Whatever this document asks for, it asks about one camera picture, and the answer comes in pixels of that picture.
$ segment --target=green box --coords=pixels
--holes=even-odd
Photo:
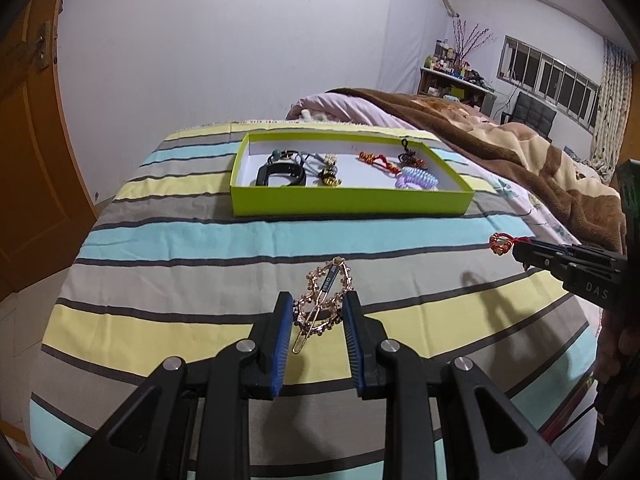
[[[248,133],[242,140],[231,173],[231,200],[235,216],[299,216],[341,214],[462,215],[474,191],[436,153],[422,142],[409,140],[409,148],[423,158],[439,180],[437,190],[396,189],[395,178],[357,161],[360,151],[395,157],[404,151],[395,136],[351,132],[292,132],[271,130]],[[306,187],[255,185],[257,168],[273,150],[335,153],[338,177],[348,182],[365,180],[383,187],[315,186],[307,177]]]

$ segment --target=black fitness band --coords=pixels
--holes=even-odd
[[[284,174],[296,178],[287,186],[306,186],[306,172],[299,164],[292,162],[274,162],[273,164],[265,164],[258,170],[255,179],[256,186],[268,186],[269,177],[274,174]]]

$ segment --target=tile floor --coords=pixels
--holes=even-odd
[[[31,367],[67,270],[0,302],[0,418],[24,430],[30,442]],[[46,470],[37,469],[43,478],[50,478]]]

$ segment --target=blue spiral hair tie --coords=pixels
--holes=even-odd
[[[412,168],[405,166],[396,179],[396,187],[398,189],[436,189],[438,179],[431,173],[420,168]]]

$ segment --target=chair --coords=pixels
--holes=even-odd
[[[502,112],[500,124],[504,124],[507,117],[511,118],[510,121],[526,124],[541,137],[549,140],[549,132],[556,117],[556,111],[530,95],[520,92],[513,112],[510,114]]]

